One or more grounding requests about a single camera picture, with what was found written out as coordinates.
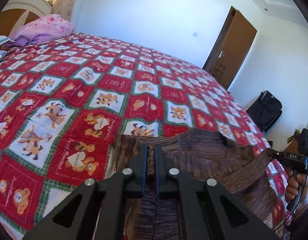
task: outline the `black cable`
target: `black cable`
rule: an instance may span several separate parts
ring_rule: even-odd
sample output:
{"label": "black cable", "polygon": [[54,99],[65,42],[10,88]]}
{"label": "black cable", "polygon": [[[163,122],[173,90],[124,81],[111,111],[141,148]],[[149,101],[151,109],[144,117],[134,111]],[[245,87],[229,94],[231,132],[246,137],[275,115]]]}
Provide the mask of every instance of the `black cable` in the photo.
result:
{"label": "black cable", "polygon": [[292,210],[292,212],[289,214],[289,216],[285,219],[285,221],[284,221],[278,228],[275,229],[275,232],[276,232],[282,225],[285,224],[285,222],[290,218],[290,216],[294,213],[295,209],[297,208],[297,206],[298,206],[298,204],[299,204],[299,202],[300,202],[300,200],[301,200],[301,198],[302,198],[302,195],[303,195],[305,186],[306,186],[307,177],[308,177],[308,163],[307,163],[307,173],[306,173],[305,183],[304,183],[303,190],[302,190],[302,192],[301,192],[301,194],[300,194],[299,201],[298,201],[298,203],[296,204],[296,206],[294,207],[294,209]]}

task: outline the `hand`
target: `hand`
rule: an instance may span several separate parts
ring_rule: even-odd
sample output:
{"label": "hand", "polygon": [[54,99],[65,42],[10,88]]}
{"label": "hand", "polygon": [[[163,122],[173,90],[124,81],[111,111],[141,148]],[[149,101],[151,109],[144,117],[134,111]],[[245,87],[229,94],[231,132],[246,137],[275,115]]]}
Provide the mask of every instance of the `hand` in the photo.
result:
{"label": "hand", "polygon": [[[287,203],[289,203],[289,201],[298,194],[298,191],[297,191],[298,184],[299,183],[301,183],[302,185],[305,184],[306,175],[299,173],[297,174],[297,178],[295,179],[293,177],[292,170],[286,169],[286,172],[289,176],[289,179],[287,180],[288,185],[286,187],[285,199]],[[300,198],[299,203],[297,205],[295,216],[300,214],[307,205],[308,205],[308,177],[306,180],[306,185],[304,186],[302,197]]]}

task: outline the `triangular cutout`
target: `triangular cutout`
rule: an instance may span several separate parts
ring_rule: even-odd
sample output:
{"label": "triangular cutout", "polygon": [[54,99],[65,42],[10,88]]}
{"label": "triangular cutout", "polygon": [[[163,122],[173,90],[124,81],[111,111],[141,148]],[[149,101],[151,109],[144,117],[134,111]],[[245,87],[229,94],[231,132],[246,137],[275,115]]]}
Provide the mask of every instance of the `triangular cutout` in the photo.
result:
{"label": "triangular cutout", "polygon": [[82,194],[76,195],[59,213],[55,215],[55,217],[53,217],[53,222],[65,228],[70,228],[82,198]]}
{"label": "triangular cutout", "polygon": [[244,215],[227,197],[221,195],[220,200],[231,227],[237,228],[249,221],[246,215]]}

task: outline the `sweater sleeve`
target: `sweater sleeve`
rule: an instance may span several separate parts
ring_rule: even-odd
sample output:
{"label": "sweater sleeve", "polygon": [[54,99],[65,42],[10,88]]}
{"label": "sweater sleeve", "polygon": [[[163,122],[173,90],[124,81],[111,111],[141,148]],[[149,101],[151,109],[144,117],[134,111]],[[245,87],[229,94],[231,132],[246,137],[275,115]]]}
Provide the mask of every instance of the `sweater sleeve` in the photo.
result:
{"label": "sweater sleeve", "polygon": [[291,233],[290,240],[308,240],[308,206],[286,228]]}

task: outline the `purple fabric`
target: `purple fabric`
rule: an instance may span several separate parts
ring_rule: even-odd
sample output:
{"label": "purple fabric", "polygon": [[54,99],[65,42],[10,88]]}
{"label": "purple fabric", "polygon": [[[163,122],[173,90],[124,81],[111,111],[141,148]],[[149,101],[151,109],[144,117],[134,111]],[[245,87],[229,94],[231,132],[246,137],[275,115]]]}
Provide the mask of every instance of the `purple fabric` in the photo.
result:
{"label": "purple fabric", "polygon": [[11,34],[9,38],[15,42],[7,44],[7,47],[23,47],[38,43],[58,40],[69,36],[74,31],[71,22],[64,20],[59,14],[50,14],[32,21]]}

